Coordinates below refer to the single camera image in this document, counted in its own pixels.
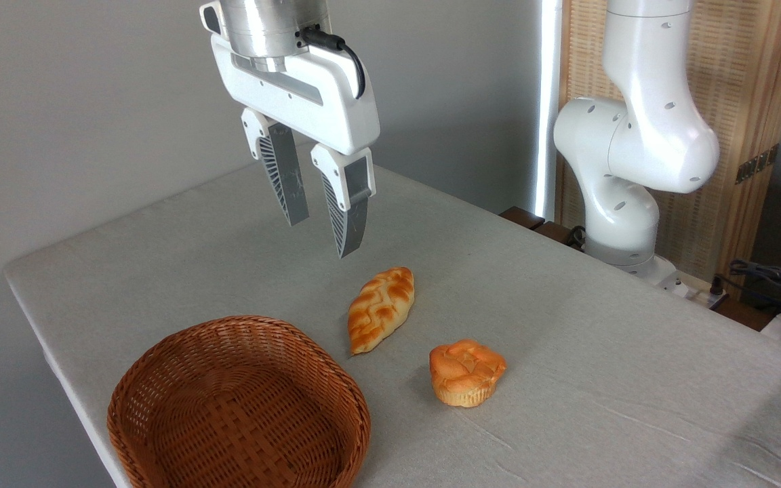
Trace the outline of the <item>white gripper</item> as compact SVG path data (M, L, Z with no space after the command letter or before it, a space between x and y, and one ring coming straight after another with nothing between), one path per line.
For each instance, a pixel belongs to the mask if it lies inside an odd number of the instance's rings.
M294 129L319 143L311 157L322 175L338 256L353 253L377 192L367 147L380 125L365 68L344 50L321 44L332 30L327 3L209 2L199 18L223 86L245 107L249 150L263 164L288 224L309 216Z

